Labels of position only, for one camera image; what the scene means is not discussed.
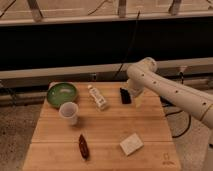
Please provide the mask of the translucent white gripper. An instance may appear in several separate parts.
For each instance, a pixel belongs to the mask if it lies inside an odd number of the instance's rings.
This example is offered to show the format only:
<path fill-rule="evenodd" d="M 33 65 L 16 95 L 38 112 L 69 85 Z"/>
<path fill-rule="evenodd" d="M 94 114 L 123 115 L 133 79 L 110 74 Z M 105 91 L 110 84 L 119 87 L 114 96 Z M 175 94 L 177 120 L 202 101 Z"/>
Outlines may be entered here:
<path fill-rule="evenodd" d="M 139 83 L 129 79 L 128 80 L 128 91 L 132 95 L 133 98 L 135 98 L 135 107 L 138 108 L 142 105 L 143 101 L 143 95 L 142 93 L 144 90 L 144 87 L 140 85 Z"/>

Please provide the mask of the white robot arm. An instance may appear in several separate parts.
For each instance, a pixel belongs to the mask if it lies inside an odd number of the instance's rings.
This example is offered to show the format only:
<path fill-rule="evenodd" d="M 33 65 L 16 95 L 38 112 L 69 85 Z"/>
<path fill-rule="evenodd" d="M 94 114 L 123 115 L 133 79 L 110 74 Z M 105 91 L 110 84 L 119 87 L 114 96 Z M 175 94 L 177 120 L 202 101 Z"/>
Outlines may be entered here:
<path fill-rule="evenodd" d="M 156 74 L 157 62 L 146 57 L 127 69 L 129 89 L 137 96 L 147 87 L 213 129 L 213 95 Z"/>

